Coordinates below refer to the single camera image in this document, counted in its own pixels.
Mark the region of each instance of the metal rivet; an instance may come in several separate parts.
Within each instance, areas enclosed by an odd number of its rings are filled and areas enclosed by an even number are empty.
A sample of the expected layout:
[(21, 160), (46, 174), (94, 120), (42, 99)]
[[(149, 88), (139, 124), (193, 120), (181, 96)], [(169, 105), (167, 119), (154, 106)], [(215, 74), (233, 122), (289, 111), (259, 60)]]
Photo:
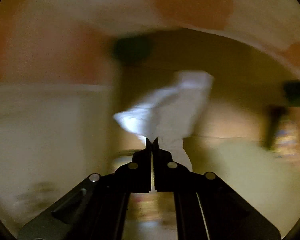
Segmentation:
[(178, 164), (176, 164), (175, 162), (169, 162), (168, 167), (171, 169), (175, 169), (176, 167), (178, 167)]
[(128, 168), (131, 170), (135, 170), (136, 168), (138, 168), (138, 164), (137, 163), (129, 163)]
[(207, 179), (211, 180), (216, 178), (216, 175), (213, 172), (207, 172), (205, 176)]
[(92, 182), (96, 182), (96, 181), (98, 181), (98, 180), (100, 179), (100, 176), (99, 176), (99, 174), (94, 173), (94, 174), (91, 174), (91, 175), (90, 175), (89, 179), (90, 179)]

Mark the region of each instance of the white cloth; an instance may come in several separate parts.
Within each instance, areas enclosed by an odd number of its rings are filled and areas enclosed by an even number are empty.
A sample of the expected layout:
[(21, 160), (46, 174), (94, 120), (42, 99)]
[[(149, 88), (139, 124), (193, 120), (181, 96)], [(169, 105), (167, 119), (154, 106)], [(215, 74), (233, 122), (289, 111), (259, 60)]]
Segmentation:
[(193, 125), (207, 102), (213, 77), (204, 71), (180, 71), (171, 87), (152, 91), (114, 119), (139, 138), (159, 140), (161, 149), (171, 152), (174, 161), (192, 171), (183, 149), (183, 138), (192, 133)]

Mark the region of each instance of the blurry background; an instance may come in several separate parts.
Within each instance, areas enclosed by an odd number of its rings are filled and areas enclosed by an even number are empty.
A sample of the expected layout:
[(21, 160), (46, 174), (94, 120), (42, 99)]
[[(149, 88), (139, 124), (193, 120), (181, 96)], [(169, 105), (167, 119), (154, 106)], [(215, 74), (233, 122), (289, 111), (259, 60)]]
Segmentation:
[[(112, 115), (169, 84), (175, 71), (204, 70), (215, 78), (209, 103), (183, 145), (194, 172), (217, 173), (284, 236), (300, 217), (300, 172), (261, 145), (268, 106), (286, 104), (289, 69), (300, 78), (299, 4), (148, 1), (2, 0), (0, 218), (16, 234), (90, 173), (112, 172), (125, 150), (144, 147)], [(163, 28), (170, 30), (155, 31)], [(135, 33), (152, 41), (149, 58), (120, 65), (109, 57), (118, 35)], [(157, 202), (161, 218), (173, 212), (170, 200)], [(153, 221), (141, 235), (176, 238), (173, 223)]]

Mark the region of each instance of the black metal bracket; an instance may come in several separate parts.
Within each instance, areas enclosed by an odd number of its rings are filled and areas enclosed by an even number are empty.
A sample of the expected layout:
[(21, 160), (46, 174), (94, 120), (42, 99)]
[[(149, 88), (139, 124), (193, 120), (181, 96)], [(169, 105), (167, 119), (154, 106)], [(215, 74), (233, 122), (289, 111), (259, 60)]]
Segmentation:
[(122, 237), (131, 192), (154, 186), (174, 192), (178, 239), (281, 239), (277, 228), (213, 172), (190, 172), (171, 153), (146, 140), (146, 148), (115, 173), (83, 180), (19, 232), (19, 240), (102, 239)]

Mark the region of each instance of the green object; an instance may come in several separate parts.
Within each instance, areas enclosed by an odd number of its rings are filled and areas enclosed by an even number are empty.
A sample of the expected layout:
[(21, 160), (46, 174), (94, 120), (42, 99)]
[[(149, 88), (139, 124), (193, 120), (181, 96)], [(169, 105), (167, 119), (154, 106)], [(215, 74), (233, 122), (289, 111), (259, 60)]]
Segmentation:
[(152, 51), (152, 42), (146, 36), (121, 38), (114, 44), (113, 55), (124, 65), (139, 63)]
[(289, 81), (283, 85), (289, 106), (300, 107), (300, 81)]

